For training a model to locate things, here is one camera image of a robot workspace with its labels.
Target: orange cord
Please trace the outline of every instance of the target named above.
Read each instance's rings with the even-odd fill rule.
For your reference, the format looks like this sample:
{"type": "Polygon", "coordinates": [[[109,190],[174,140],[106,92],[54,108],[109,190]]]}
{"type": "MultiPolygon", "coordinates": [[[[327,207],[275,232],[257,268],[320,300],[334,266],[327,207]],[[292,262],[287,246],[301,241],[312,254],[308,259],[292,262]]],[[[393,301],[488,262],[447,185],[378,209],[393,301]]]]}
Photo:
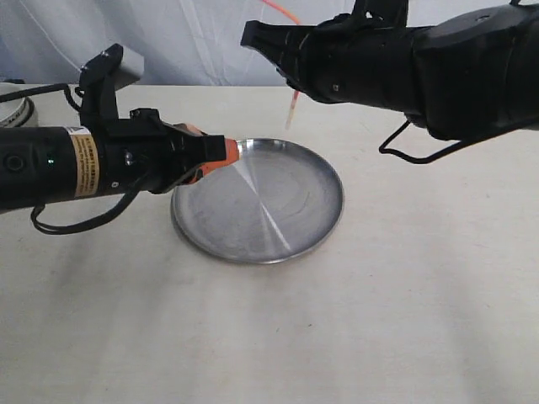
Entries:
{"type": "MultiPolygon", "coordinates": [[[[270,7],[274,8],[279,13],[284,14],[286,17],[288,17],[290,20],[292,20],[294,22],[294,24],[297,24],[297,25],[302,24],[302,22],[300,21],[300,19],[298,17],[296,17],[293,13],[288,11],[286,8],[281,7],[279,4],[274,3],[272,0],[262,0],[262,2],[266,3],[270,7]]],[[[290,126],[292,124],[292,119],[294,118],[294,112],[296,111],[296,103],[297,103],[297,99],[299,98],[299,96],[300,96],[300,92],[296,90],[294,92],[294,96],[292,97],[292,103],[291,103],[291,106],[290,106],[290,110],[288,112],[288,119],[286,120],[286,129],[287,130],[290,129],[290,126]]]]}

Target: orange label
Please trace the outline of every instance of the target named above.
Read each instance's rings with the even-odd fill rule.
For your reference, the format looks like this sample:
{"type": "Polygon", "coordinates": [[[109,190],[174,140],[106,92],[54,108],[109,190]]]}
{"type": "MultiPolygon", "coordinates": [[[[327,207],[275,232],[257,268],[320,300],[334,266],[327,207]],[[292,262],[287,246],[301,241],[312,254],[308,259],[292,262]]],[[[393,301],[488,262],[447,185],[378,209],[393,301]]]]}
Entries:
{"type": "Polygon", "coordinates": [[[99,186],[99,155],[95,140],[86,128],[67,128],[77,159],[75,198],[95,195],[99,186]]]}

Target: white table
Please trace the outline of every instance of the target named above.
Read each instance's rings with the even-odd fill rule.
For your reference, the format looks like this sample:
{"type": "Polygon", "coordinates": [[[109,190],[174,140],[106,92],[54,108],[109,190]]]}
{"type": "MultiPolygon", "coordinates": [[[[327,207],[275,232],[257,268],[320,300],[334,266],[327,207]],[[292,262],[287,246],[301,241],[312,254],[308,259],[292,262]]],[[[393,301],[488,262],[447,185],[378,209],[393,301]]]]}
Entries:
{"type": "MultiPolygon", "coordinates": [[[[0,402],[539,402],[539,135],[414,167],[376,152],[400,114],[302,98],[285,131],[290,97],[131,87],[119,104],[326,157],[345,213],[304,258],[208,258],[176,236],[170,195],[73,237],[42,236],[27,210],[0,216],[0,402]]],[[[77,123],[61,94],[35,100],[42,125],[77,123]]],[[[398,144],[440,146],[418,129],[398,144]]],[[[44,220],[113,203],[50,206],[44,220]]]]}

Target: white cloth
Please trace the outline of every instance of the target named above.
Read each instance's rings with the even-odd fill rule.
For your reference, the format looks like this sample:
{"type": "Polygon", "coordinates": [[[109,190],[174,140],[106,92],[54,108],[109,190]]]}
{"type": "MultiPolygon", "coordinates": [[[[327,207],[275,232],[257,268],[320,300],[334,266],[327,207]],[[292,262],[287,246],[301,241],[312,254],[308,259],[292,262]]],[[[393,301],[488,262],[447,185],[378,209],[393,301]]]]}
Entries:
{"type": "MultiPolygon", "coordinates": [[[[354,0],[276,0],[304,24],[348,13],[354,0]]],[[[411,0],[410,23],[509,0],[411,0]]],[[[146,57],[142,82],[280,85],[275,69],[239,42],[244,23],[290,21],[260,0],[0,0],[0,35],[27,82],[76,82],[78,68],[118,42],[146,57]]]]}

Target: silver plate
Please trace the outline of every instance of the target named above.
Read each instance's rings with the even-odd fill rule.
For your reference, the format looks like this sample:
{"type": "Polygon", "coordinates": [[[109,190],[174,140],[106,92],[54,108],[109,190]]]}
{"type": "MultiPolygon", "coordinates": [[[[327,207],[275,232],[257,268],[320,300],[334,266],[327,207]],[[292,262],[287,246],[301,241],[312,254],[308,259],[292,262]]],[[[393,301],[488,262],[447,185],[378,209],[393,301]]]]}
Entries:
{"type": "Polygon", "coordinates": [[[278,263],[319,246],[343,211],[334,169],[287,141],[238,145],[239,162],[174,191],[177,229],[205,252],[239,263],[278,263]]]}

